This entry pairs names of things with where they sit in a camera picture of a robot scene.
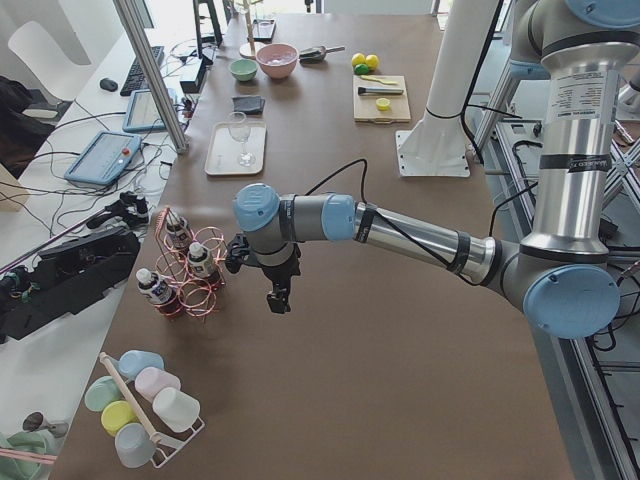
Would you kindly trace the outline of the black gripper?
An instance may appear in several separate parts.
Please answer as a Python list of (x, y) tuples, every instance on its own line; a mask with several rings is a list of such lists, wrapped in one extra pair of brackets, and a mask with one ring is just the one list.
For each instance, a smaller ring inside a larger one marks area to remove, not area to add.
[(301, 274), (300, 256), (301, 252), (297, 243), (285, 243), (275, 253), (259, 255), (262, 271), (272, 282), (272, 291), (267, 294), (267, 303), (272, 313), (291, 311), (289, 304), (291, 279), (293, 276)]

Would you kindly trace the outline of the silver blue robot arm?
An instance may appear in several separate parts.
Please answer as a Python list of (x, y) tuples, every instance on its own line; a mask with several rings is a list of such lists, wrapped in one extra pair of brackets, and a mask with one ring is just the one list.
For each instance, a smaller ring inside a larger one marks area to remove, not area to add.
[(635, 1), (536, 1), (521, 10), (512, 60), (546, 71), (550, 94), (533, 226), (520, 242), (475, 238), (348, 195), (283, 196), (256, 183), (234, 199), (241, 231), (228, 246), (227, 269), (260, 268), (272, 284), (269, 307), (282, 314), (290, 309), (300, 244), (352, 239), (489, 288), (553, 336), (595, 334), (620, 305), (598, 229), (612, 166), (619, 73), (638, 51)]

